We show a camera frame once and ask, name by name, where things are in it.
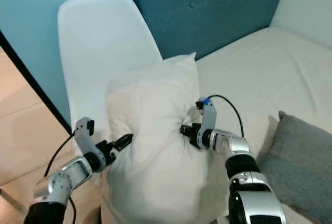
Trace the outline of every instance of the white chair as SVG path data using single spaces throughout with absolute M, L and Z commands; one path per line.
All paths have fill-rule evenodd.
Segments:
M 157 45 L 132 0 L 68 0 L 59 9 L 58 31 L 71 126 L 90 117 L 94 140 L 108 140 L 109 80 L 161 61 Z

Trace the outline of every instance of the wooden floor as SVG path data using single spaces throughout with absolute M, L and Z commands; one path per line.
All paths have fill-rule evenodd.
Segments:
M 0 49 L 0 223 L 22 223 L 46 164 L 68 134 Z M 75 156 L 69 142 L 52 168 Z M 72 198 L 76 223 L 98 223 L 100 189 L 91 181 Z M 72 223 L 68 205 L 65 223 Z

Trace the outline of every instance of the black frame edge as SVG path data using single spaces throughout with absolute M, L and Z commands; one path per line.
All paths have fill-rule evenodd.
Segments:
M 59 123 L 65 128 L 68 134 L 72 133 L 71 126 L 67 123 L 67 121 L 60 114 L 56 106 L 54 106 L 51 99 L 47 96 L 47 94 L 43 91 L 41 86 L 26 68 L 22 60 L 16 54 L 12 46 L 7 41 L 6 37 L 0 30 L 0 46 L 6 52 L 8 57 L 11 59 L 15 67 L 19 70 L 19 72 L 23 75 L 24 79 L 28 82 L 28 84 L 32 87 L 32 89 L 37 93 L 40 99 L 45 103 L 47 108 L 51 111 L 51 113 L 55 116 L 55 118 L 59 121 Z

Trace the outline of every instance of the white bed sheet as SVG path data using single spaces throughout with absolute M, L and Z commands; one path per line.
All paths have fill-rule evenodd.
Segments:
M 211 53 L 197 66 L 201 95 L 221 94 L 235 104 L 245 137 L 258 158 L 272 144 L 279 110 L 332 132 L 332 51 L 327 48 L 269 27 Z M 214 103 L 216 127 L 240 134 L 232 108 L 221 99 Z M 212 159 L 211 188 L 226 186 L 220 163 Z M 221 206 L 217 200 L 224 192 L 210 191 L 202 204 L 214 202 L 226 211 L 226 203 Z M 290 223 L 304 223 L 290 208 L 286 212 Z

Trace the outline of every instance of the teal headboard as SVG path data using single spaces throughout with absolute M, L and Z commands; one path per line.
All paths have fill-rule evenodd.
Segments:
M 163 58 L 201 58 L 268 27 L 279 0 L 134 0 Z

